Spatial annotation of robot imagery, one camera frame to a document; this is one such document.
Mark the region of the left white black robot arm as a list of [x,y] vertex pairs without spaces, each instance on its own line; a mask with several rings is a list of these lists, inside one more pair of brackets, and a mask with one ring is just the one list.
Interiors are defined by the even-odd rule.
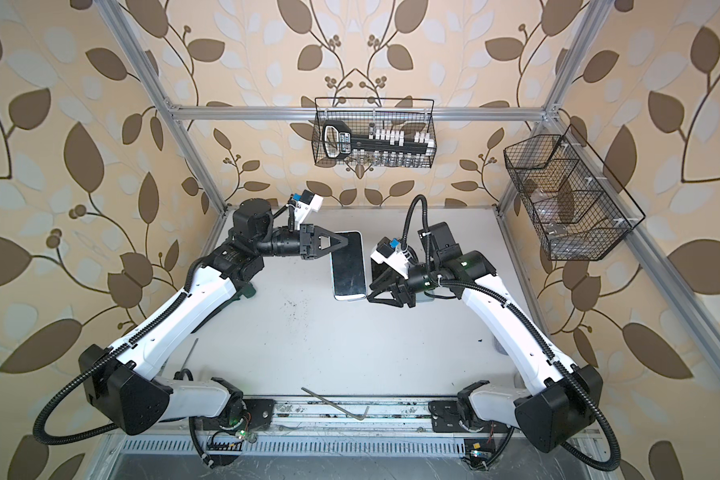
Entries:
[[[233,387],[210,381],[165,379],[159,373],[173,351],[240,289],[249,285],[267,257],[321,258],[347,246],[347,239],[314,224],[322,196],[309,190],[294,194],[281,207],[284,226],[261,198],[244,201],[232,215],[227,238],[190,266],[184,286],[144,322],[102,349],[93,345],[79,358],[81,372],[56,393],[36,418],[32,435],[44,445],[65,445],[120,429],[138,435],[166,420],[220,416],[231,404]],[[77,387],[108,424],[70,435],[52,435],[46,425],[53,411]]]

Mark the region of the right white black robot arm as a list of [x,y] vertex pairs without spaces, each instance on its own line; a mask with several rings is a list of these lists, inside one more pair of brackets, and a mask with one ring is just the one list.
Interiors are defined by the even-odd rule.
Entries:
[[488,455],[470,453],[467,463],[488,470],[521,431],[537,450],[561,447],[586,466],[612,472],[621,464],[616,434],[599,407],[603,380],[592,365],[580,366],[553,344],[513,299],[496,268],[478,251],[463,252],[447,223],[430,224],[423,195],[411,202],[398,238],[382,238],[369,302],[413,308],[418,295],[447,290],[489,328],[523,382],[505,388],[477,381],[457,394],[462,429],[480,432],[506,426],[504,439]]

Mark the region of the black phone front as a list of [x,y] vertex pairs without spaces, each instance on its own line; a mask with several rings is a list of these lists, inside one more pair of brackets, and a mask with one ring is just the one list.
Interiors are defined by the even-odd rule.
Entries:
[[347,245],[330,254],[334,299],[362,300],[367,292],[362,235],[358,231],[340,235],[347,239]]

